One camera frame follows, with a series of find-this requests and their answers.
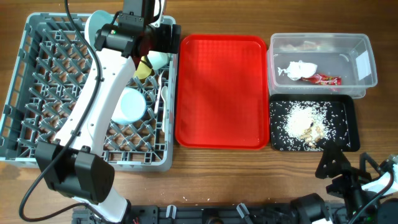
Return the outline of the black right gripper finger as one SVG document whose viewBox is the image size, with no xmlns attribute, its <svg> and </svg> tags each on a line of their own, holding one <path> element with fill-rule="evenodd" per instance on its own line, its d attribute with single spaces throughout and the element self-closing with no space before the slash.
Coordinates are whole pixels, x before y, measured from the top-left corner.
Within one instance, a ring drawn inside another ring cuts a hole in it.
<svg viewBox="0 0 398 224">
<path fill-rule="evenodd" d="M 360 155 L 360 170 L 367 174 L 369 177 L 371 177 L 371 175 L 366 170 L 366 163 L 368 163 L 379 174 L 378 177 L 372 178 L 372 180 L 380 179 L 387 172 L 386 162 L 378 164 L 367 152 L 364 152 Z"/>
<path fill-rule="evenodd" d="M 329 143 L 323 148 L 322 158 L 315 171 L 318 179 L 334 178 L 345 172 L 349 172 L 352 166 L 342 148 L 335 143 Z"/>
</svg>

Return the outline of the mint green bowl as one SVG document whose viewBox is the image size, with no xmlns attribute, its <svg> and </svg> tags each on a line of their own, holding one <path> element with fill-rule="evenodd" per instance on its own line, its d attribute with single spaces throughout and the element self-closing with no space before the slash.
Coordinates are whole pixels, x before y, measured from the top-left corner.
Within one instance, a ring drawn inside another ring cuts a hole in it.
<svg viewBox="0 0 398 224">
<path fill-rule="evenodd" d="M 158 70 L 169 64 L 170 56 L 170 53 L 149 51 L 147 58 L 149 60 L 149 63 L 152 65 L 152 68 L 154 70 Z"/>
</svg>

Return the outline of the yellow plastic cup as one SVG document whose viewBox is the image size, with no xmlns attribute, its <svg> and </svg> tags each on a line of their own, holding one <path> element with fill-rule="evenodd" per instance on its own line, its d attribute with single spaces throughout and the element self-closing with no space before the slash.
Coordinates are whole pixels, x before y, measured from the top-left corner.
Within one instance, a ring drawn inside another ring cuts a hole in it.
<svg viewBox="0 0 398 224">
<path fill-rule="evenodd" d="M 148 76 L 151 75 L 152 71 L 153 71 L 153 66 L 150 63 L 148 57 L 143 56 L 141 57 L 137 69 L 134 72 L 134 77 L 137 77 L 140 80 L 145 80 Z"/>
</svg>

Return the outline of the rice and food scraps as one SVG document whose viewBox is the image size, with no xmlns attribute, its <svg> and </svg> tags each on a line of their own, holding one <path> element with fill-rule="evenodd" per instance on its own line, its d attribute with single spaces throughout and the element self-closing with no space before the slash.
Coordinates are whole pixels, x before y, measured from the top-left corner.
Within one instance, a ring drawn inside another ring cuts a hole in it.
<svg viewBox="0 0 398 224">
<path fill-rule="evenodd" d="M 351 147 L 345 106 L 330 101 L 270 103 L 271 145 L 278 151 L 322 151 L 329 143 Z"/>
</svg>

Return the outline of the light blue plate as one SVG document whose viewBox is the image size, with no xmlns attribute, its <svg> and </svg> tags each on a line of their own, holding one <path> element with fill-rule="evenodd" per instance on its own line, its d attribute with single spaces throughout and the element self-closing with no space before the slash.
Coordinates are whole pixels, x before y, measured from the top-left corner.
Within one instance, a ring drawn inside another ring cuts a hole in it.
<svg viewBox="0 0 398 224">
<path fill-rule="evenodd" d="M 96 51 L 95 37 L 97 31 L 100 30 L 105 24 L 110 24 L 112 20 L 113 15 L 103 10 L 95 11 L 87 19 L 84 30 L 85 40 L 94 51 Z"/>
</svg>

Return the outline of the red snack wrapper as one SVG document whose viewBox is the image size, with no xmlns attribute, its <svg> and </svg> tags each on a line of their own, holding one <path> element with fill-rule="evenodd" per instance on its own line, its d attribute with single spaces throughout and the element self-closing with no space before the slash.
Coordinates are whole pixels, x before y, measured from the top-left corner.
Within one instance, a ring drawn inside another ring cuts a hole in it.
<svg viewBox="0 0 398 224">
<path fill-rule="evenodd" d="M 301 80 L 310 82 L 317 85 L 341 85 L 341 77 L 333 77 L 329 75 L 324 75 L 321 73 L 316 73 L 308 78 L 301 78 Z"/>
</svg>

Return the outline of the white napkin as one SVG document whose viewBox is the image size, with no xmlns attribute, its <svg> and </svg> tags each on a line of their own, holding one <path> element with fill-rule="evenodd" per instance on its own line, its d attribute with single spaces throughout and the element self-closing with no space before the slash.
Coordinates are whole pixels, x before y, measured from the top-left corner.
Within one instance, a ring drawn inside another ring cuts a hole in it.
<svg viewBox="0 0 398 224">
<path fill-rule="evenodd" d="M 290 62 L 287 68 L 278 67 L 278 75 L 287 75 L 291 80 L 296 81 L 301 78 L 310 78 L 316 74 L 318 65 L 309 62 Z"/>
</svg>

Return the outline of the white plastic spoon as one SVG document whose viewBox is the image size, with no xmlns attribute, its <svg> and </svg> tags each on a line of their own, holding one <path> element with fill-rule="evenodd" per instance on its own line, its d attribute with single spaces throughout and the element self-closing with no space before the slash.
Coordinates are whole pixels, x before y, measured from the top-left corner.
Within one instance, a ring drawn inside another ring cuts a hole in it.
<svg viewBox="0 0 398 224">
<path fill-rule="evenodd" d="M 162 90 L 161 90 L 161 97 L 162 97 L 162 100 L 163 100 L 163 103 L 164 103 L 163 113 L 162 113 L 162 131 L 164 133 L 166 133 L 165 124 L 166 124 L 166 116 L 167 116 L 167 101 L 168 101 L 167 94 L 168 94 L 168 87 L 167 86 L 163 86 Z"/>
</svg>

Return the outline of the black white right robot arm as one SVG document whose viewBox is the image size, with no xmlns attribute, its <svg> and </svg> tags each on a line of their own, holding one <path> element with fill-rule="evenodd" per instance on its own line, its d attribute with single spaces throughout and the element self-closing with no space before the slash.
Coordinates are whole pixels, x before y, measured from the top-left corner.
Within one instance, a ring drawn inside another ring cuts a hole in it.
<svg viewBox="0 0 398 224">
<path fill-rule="evenodd" d="M 351 165 L 336 144 L 323 148 L 315 171 L 318 179 L 331 178 L 326 192 L 342 198 L 344 205 L 331 211 L 318 194 L 290 202 L 293 223 L 341 223 L 344 210 L 348 223 L 392 223 L 397 220 L 397 199 L 381 202 L 397 192 L 397 155 L 391 154 L 378 164 L 368 153 L 359 157 L 359 167 Z"/>
</svg>

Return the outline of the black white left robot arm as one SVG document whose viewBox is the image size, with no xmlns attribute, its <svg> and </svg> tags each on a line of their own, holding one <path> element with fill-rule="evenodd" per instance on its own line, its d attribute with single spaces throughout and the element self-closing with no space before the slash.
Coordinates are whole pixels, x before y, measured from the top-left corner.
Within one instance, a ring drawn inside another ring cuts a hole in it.
<svg viewBox="0 0 398 224">
<path fill-rule="evenodd" d="M 160 1 L 125 1 L 93 32 L 79 32 L 93 64 L 71 114 L 53 143 L 35 148 L 39 179 L 73 198 L 103 223 L 131 223 L 131 203 L 114 189 L 114 167 L 103 158 L 105 135 L 128 81 L 150 51 L 176 54 L 181 27 L 162 25 Z"/>
</svg>

